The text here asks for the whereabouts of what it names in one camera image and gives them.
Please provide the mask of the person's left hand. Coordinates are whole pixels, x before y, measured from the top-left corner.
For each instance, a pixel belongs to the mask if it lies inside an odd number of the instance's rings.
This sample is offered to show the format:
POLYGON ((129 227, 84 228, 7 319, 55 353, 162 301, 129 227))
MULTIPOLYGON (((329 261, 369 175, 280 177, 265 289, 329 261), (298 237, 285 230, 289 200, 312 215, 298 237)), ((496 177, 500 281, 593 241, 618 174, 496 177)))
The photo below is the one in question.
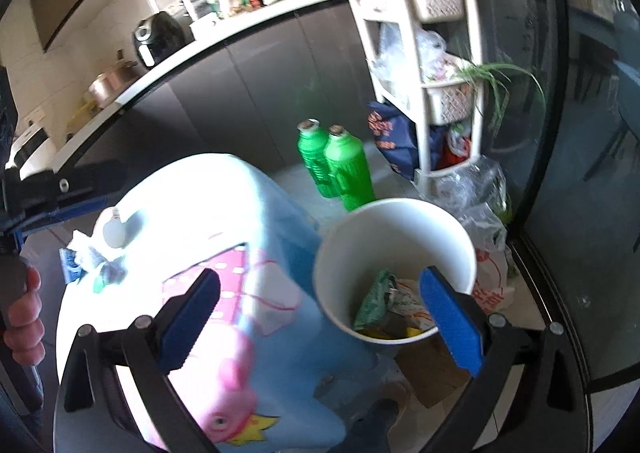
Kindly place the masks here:
POLYGON ((9 306, 10 327, 4 332, 3 341, 11 350, 12 358, 22 366, 37 366, 46 355, 42 343, 44 326, 40 319, 40 286, 38 271, 28 268, 26 293, 9 306))

